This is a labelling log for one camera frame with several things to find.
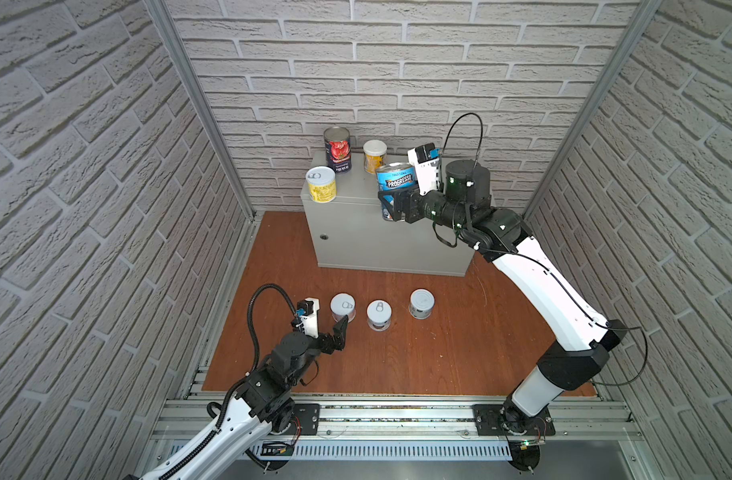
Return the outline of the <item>blue soup can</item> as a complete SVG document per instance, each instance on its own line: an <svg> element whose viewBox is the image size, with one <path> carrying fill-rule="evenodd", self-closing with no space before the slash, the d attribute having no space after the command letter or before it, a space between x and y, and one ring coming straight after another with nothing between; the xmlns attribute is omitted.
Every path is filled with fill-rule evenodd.
<svg viewBox="0 0 732 480"><path fill-rule="evenodd" d="M410 163L383 164L376 172L378 192L411 188L417 183L414 167Z"/></svg>

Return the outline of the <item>white flat-lid can front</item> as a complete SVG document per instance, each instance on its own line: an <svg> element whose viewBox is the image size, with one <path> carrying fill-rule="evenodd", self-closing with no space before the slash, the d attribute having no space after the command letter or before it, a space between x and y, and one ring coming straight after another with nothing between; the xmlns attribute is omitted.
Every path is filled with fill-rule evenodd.
<svg viewBox="0 0 732 480"><path fill-rule="evenodd" d="M368 140L363 145L363 153L364 170L369 174L375 175L384 163L387 154L387 145L381 140Z"/></svg>

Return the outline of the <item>yellow labelled can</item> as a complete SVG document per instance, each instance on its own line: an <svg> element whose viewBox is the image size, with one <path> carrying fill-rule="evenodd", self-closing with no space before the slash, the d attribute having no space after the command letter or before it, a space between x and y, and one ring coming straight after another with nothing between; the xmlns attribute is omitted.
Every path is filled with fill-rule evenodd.
<svg viewBox="0 0 732 480"><path fill-rule="evenodd" d="M329 203L337 196L336 174L327 166L316 166L306 174L311 199L316 203Z"/></svg>

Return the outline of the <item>red tomato can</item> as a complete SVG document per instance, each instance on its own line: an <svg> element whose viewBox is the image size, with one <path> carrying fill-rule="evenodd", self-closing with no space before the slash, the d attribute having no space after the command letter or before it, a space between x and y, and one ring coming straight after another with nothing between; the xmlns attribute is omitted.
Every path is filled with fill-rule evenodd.
<svg viewBox="0 0 732 480"><path fill-rule="evenodd" d="M350 131L345 127L332 126L324 131L327 166L335 173L344 173L352 168L350 139Z"/></svg>

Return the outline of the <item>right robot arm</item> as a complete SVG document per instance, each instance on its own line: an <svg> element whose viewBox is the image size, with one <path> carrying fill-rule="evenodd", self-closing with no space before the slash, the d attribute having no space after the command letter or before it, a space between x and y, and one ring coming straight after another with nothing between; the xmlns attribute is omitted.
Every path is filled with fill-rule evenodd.
<svg viewBox="0 0 732 480"><path fill-rule="evenodd" d="M526 435L549 404L599 374L627 333L625 324L599 313L547 258L523 217L493 204L490 172L473 160L448 164L443 179L422 182L409 163L381 166L378 198L392 220L430 221L454 234L504 273L532 303L555 336L530 374L508 396L500 428Z"/></svg>

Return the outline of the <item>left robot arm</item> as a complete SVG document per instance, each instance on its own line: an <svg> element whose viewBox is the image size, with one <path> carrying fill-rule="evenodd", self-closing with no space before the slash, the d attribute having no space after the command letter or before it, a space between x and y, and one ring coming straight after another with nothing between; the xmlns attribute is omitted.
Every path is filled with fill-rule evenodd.
<svg viewBox="0 0 732 480"><path fill-rule="evenodd" d="M282 423L295 407L291 390L321 354L342 350L349 319L331 334L287 334L249 376L226 393L217 416L184 447L145 473L144 479L215 479Z"/></svg>

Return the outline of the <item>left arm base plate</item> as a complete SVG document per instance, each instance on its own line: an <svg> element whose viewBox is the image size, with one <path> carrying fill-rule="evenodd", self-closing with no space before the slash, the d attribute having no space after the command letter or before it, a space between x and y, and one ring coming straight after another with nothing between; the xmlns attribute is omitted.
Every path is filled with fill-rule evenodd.
<svg viewBox="0 0 732 480"><path fill-rule="evenodd" d="M318 433L321 405L287 402L270 419L271 435L314 436Z"/></svg>

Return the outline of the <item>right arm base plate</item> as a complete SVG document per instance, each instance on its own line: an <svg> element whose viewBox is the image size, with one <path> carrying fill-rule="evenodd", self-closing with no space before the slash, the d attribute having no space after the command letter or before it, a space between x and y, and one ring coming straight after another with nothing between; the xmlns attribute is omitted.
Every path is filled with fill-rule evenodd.
<svg viewBox="0 0 732 480"><path fill-rule="evenodd" d="M514 404L476 404L472 407L479 436L554 436L556 429L548 407L528 416Z"/></svg>

